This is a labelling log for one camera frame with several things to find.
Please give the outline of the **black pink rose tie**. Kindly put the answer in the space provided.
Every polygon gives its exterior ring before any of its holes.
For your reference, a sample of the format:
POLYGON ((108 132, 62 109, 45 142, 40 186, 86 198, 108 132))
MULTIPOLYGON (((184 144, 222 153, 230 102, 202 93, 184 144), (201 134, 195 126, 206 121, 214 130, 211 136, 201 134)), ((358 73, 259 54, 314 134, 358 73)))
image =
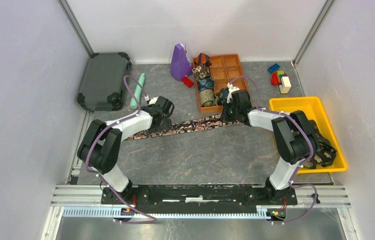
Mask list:
POLYGON ((163 136, 171 136, 177 134, 193 133, 206 130, 212 130, 217 128, 223 128, 228 126, 242 125, 238 120, 235 121, 224 121, 222 114, 215 114, 210 116, 205 116, 198 119, 183 121, 174 123, 170 130, 163 130, 159 132, 149 132, 147 130, 140 131, 134 135, 129 136, 126 140, 141 140, 147 138, 156 138, 163 136))

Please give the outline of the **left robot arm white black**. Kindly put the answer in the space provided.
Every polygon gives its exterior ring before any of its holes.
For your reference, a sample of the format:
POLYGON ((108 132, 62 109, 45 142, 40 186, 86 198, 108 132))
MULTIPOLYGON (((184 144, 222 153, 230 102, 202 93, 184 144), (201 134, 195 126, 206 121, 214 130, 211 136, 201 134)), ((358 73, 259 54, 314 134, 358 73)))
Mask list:
POLYGON ((121 204, 128 203, 133 197, 131 181, 117 165, 121 142, 142 131, 162 131, 171 127, 170 116, 174 104, 159 96, 152 98, 148 105, 117 120, 93 120, 77 150, 88 171, 98 174, 114 189, 113 197, 121 204))

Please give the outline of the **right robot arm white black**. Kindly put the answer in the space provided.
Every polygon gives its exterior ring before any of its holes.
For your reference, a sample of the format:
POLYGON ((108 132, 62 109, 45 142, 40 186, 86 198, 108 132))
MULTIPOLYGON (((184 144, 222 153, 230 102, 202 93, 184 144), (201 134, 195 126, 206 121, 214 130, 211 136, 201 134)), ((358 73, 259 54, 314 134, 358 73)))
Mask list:
POLYGON ((273 132, 280 158, 266 179, 264 198, 270 204, 279 203, 292 187, 299 168, 320 149, 313 125, 301 110, 285 113, 253 107, 249 93, 243 89, 228 92, 218 102, 223 106, 223 121, 273 132))

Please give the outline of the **dark paisley ties in bin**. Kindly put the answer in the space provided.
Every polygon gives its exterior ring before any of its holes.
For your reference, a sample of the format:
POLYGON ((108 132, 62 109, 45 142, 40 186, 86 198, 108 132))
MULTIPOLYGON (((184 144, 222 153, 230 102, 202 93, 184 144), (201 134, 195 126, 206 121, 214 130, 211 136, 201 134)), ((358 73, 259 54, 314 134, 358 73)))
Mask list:
POLYGON ((319 150, 317 150, 314 156, 307 163, 307 167, 310 169, 316 169, 317 166, 330 167, 333 165, 335 158, 337 157, 337 150, 331 145, 328 139, 326 139, 318 129, 317 123, 314 120, 309 120, 312 124, 318 142, 319 150))

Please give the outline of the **rolled navy gold tie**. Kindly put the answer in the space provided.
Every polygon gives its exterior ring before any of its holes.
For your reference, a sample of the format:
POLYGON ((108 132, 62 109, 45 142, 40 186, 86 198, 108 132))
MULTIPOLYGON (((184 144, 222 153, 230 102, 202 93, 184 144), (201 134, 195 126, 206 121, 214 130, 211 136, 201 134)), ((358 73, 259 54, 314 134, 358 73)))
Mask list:
POLYGON ((231 103, 231 100, 229 98, 229 88, 222 88, 220 89, 218 95, 217 95, 217 105, 223 106, 224 104, 231 103))

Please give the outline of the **mint green flashlight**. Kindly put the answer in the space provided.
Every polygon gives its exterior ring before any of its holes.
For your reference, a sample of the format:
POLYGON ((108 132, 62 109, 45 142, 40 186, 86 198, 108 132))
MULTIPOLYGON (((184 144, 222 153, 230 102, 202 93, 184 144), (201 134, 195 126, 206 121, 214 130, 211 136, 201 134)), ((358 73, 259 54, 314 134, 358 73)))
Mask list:
POLYGON ((141 103, 141 94, 143 92, 143 86, 144 86, 144 83, 145 83, 145 80, 146 80, 146 74, 145 73, 141 73, 137 82, 136 82, 136 87, 135 87, 135 90, 134 90, 134 95, 133 97, 130 99, 130 108, 135 110, 137 109, 139 106, 140 106, 140 103, 141 103))

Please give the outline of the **rolled olive patterned tie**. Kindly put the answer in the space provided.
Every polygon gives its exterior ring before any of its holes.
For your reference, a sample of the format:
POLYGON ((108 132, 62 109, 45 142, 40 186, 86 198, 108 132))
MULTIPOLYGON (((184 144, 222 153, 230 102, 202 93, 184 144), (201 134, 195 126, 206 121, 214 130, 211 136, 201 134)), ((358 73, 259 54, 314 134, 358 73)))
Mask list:
POLYGON ((213 90, 205 89, 199 92, 199 102, 201 107, 213 107, 217 105, 217 98, 213 90))

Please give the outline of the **small red block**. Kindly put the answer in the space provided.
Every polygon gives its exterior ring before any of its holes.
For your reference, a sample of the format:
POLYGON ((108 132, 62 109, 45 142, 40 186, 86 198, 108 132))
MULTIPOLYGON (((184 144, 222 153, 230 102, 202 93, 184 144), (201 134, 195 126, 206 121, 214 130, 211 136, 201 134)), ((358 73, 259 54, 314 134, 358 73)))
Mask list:
POLYGON ((181 82, 187 86, 188 88, 192 88, 194 86, 194 82, 187 76, 181 79, 181 82))

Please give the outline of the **rolled blue patterned tie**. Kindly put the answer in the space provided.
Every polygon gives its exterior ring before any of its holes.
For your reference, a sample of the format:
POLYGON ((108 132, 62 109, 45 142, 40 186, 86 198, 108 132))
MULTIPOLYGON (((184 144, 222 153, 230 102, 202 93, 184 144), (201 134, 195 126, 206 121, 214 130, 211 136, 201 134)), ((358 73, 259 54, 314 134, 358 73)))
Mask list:
POLYGON ((197 80, 197 89, 199 93, 204 90, 211 90, 212 92, 214 92, 215 85, 216 84, 211 77, 197 80))

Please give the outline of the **orange compartment tray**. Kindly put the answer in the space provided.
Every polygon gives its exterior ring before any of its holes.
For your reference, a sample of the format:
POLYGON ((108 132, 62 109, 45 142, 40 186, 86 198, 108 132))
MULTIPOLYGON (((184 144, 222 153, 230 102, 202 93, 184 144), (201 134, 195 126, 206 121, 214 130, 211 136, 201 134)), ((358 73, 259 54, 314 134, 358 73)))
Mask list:
MULTIPOLYGON (((232 83, 240 90, 249 91, 247 80, 243 77, 243 67, 237 54, 210 55, 209 60, 212 63, 209 68, 211 78, 215 82, 214 93, 217 100, 220 89, 227 88, 228 83, 232 83)), ((215 106, 201 107, 198 84, 195 77, 193 77, 193 82, 195 84, 199 112, 201 114, 220 113, 223 110, 222 105, 217 104, 215 106)))

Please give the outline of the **purple metronome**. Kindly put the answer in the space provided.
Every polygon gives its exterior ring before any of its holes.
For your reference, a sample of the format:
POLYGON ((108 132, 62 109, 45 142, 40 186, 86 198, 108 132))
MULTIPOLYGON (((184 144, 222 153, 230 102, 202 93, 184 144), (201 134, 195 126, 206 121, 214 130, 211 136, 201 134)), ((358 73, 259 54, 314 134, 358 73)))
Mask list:
POLYGON ((188 60, 185 47, 178 43, 174 46, 172 59, 170 63, 170 74, 178 82, 181 82, 184 77, 189 77, 193 74, 193 65, 188 60))

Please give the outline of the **rolled brown floral tie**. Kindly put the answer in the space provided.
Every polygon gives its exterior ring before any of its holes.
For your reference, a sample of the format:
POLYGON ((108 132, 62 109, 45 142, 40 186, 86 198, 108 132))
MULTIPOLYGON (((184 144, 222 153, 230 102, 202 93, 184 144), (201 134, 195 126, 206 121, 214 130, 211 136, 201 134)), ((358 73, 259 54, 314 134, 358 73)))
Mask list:
POLYGON ((205 64, 200 64, 192 69, 192 73, 197 81, 211 77, 210 68, 205 64))

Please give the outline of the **colourful toy block stack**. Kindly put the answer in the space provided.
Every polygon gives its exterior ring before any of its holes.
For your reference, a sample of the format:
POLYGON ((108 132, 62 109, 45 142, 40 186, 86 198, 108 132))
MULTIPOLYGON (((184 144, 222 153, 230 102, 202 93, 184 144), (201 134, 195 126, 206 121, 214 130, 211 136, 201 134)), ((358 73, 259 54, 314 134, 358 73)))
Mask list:
POLYGON ((287 94, 292 87, 290 77, 285 71, 281 70, 271 74, 270 83, 277 86, 281 94, 287 94))

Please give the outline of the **blue toy brick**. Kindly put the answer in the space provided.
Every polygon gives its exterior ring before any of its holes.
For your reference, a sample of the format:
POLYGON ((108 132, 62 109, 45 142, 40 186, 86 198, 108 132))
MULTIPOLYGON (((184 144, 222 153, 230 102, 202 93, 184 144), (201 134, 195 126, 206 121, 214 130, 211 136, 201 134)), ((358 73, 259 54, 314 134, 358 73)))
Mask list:
POLYGON ((280 65, 275 63, 273 65, 271 65, 270 67, 267 68, 267 71, 270 73, 270 74, 273 74, 275 72, 277 72, 278 70, 280 69, 280 65))

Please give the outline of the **rolled orange black tie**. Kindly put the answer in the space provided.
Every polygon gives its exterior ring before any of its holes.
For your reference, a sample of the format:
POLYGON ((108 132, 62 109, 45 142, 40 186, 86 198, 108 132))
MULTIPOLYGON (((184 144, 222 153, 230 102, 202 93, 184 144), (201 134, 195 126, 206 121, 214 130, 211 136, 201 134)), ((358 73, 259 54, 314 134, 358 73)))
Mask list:
POLYGON ((210 67, 212 65, 212 63, 210 62, 210 57, 201 52, 195 59, 194 59, 194 65, 197 67, 197 66, 200 66, 200 65, 205 65, 207 67, 210 67))

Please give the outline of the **dark green suitcase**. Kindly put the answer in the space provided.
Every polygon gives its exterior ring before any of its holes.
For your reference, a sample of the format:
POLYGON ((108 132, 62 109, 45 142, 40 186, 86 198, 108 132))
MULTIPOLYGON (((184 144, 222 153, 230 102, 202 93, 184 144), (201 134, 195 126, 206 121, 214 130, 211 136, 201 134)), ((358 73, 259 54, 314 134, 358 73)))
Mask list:
POLYGON ((124 76, 132 63, 125 52, 94 53, 84 69, 76 96, 86 111, 118 111, 124 105, 124 76))

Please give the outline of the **yellow plastic bin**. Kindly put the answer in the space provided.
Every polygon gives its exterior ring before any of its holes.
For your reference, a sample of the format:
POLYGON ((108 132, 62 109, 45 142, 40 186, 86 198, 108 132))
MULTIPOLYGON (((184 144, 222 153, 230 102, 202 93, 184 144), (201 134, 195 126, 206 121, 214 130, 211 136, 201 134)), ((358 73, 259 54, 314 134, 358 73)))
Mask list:
POLYGON ((299 174, 345 172, 348 169, 345 157, 326 115, 323 104, 317 96, 271 98, 269 100, 269 109, 276 112, 303 111, 309 120, 314 120, 316 122, 317 128, 322 133, 322 136, 328 139, 332 147, 337 150, 337 156, 331 166, 318 166, 315 169, 304 167, 298 171, 299 174))

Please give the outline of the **aluminium rail frame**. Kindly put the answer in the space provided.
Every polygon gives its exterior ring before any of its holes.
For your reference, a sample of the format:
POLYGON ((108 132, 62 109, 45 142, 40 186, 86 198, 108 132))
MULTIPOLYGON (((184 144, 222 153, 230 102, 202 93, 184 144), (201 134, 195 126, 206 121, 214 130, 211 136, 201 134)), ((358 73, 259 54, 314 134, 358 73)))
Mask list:
POLYGON ((318 200, 313 201, 313 189, 300 188, 295 191, 297 204, 278 207, 257 206, 255 213, 139 213, 130 210, 126 205, 104 203, 107 197, 96 185, 58 185, 55 188, 51 206, 62 207, 65 217, 93 217, 113 219, 141 219, 147 220, 148 216, 156 219, 263 219, 269 220, 271 214, 287 212, 291 209, 307 210, 309 207, 316 209, 342 209, 350 208, 351 203, 343 186, 318 186, 318 200))

